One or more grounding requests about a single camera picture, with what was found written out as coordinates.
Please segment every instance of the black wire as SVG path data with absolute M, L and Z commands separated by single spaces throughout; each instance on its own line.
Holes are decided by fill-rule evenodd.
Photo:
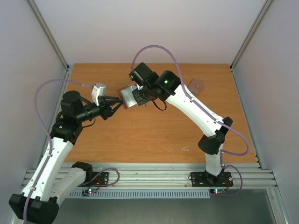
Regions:
M 86 127 L 91 127 L 91 126 L 93 126 L 93 125 L 94 125 L 94 123 L 95 123 L 95 118 L 93 119 L 93 123 L 92 123 L 92 124 L 90 124 L 90 125 L 86 125 L 86 126 L 83 126 L 83 128 L 86 128 Z
M 164 109 L 161 109 L 160 107 L 158 107 L 158 105 L 156 104 L 156 102 L 155 102 L 154 100 L 153 100 L 152 102 L 153 102 L 153 104 L 155 105 L 155 107 L 158 108 L 158 109 L 161 110 L 161 111 L 165 111 L 165 110 L 167 109 L 167 104 L 165 103 L 165 101 L 162 101 L 162 102 L 164 103 L 164 105 L 165 105 L 165 108 L 164 108 Z

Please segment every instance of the perforated metal strip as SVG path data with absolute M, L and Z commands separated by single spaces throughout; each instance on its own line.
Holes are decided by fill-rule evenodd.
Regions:
M 164 190 L 164 189 L 100 189 L 88 196 L 82 195 L 82 190 L 77 189 L 70 194 L 69 198 L 90 199 L 145 199 L 145 198 L 210 198 L 208 190 Z

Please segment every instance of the wooden table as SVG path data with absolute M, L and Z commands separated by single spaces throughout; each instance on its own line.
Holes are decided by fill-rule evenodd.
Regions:
M 178 74 L 173 64 L 148 66 L 157 74 L 164 70 Z M 197 97 L 215 113 L 232 118 L 232 127 L 250 140 L 229 66 L 181 64 L 180 68 L 186 85 L 193 78 L 205 83 Z M 133 84 L 129 72 L 130 64 L 75 64 L 71 80 L 103 83 L 107 86 L 106 95 L 117 96 L 117 90 Z M 78 90 L 91 100 L 91 89 L 69 84 L 69 90 Z M 92 127 L 85 128 L 65 161 L 205 163 L 205 155 L 197 146 L 202 135 L 202 131 L 172 105 L 168 105 L 166 111 L 159 111 L 152 103 L 126 110 L 121 107 L 108 120 L 97 118 Z M 224 148 L 237 153 L 246 149 L 243 140 L 232 131 L 227 134 Z M 226 154 L 224 161 L 255 163 L 256 159 L 251 147 L 248 155 Z

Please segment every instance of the black mounting plate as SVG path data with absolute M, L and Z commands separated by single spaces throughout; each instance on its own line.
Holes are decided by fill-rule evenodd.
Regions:
M 229 180 L 232 177 L 230 172 L 221 172 L 217 176 L 217 183 L 211 185 L 206 179 L 205 172 L 191 172 L 189 179 L 192 182 L 192 187 L 227 187 L 228 185 L 223 181 L 226 180 L 230 187 L 234 185 L 233 180 Z
M 98 174 L 98 172 L 93 172 L 93 177 L 95 177 L 97 174 Z M 97 178 L 101 181 L 101 185 L 108 184 L 109 172 L 103 172 L 100 175 L 98 175 Z M 98 183 L 99 183 L 99 181 L 93 180 L 89 184 L 84 185 L 83 187 L 90 187 L 90 186 L 93 186 L 93 185 L 98 185 Z

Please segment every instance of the wooden tabletop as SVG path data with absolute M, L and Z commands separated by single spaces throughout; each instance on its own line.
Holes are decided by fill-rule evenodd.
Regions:
M 147 65 L 157 74 L 165 70 L 178 74 L 173 64 Z M 250 140 L 229 66 L 181 64 L 180 68 L 186 85 L 193 78 L 205 83 L 198 99 L 220 116 L 229 116 L 234 121 L 232 127 Z M 75 64 L 71 80 L 85 84 L 103 83 L 107 87 L 106 95 L 118 96 L 117 90 L 133 84 L 129 72 L 130 64 Z M 69 90 L 78 90 L 91 100 L 89 88 L 69 84 Z M 65 161 L 205 163 L 205 155 L 197 146 L 202 135 L 198 126 L 170 104 L 166 111 L 158 110 L 152 103 L 126 110 L 122 106 L 108 120 L 99 117 L 92 127 L 85 128 Z M 229 131 L 224 149 L 241 153 L 246 146 L 238 135 Z M 256 159 L 251 147 L 248 155 L 225 155 L 224 161 L 255 163 Z

